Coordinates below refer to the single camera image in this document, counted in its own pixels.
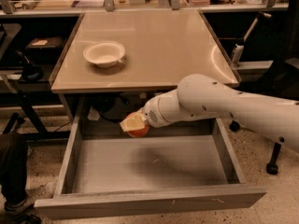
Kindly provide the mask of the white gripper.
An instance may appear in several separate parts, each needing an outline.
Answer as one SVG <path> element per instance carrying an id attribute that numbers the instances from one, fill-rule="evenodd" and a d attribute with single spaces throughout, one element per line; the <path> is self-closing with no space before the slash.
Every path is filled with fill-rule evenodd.
<path id="1" fill-rule="evenodd" d="M 148 124 L 155 128 L 176 122 L 180 114 L 177 93 L 170 91 L 153 97 L 146 102 L 142 112 Z M 146 123 L 141 113 L 134 112 L 128 115 L 120 126 L 124 132 L 130 132 L 145 129 Z"/>

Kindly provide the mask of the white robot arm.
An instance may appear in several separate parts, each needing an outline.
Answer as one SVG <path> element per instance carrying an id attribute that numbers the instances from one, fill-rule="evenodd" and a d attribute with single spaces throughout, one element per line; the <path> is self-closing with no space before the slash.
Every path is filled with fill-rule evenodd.
<path id="1" fill-rule="evenodd" d="M 200 74 L 183 78 L 172 91 L 151 98 L 121 122 L 129 133 L 180 121 L 224 117 L 295 152 L 299 151 L 299 104 L 234 90 Z"/>

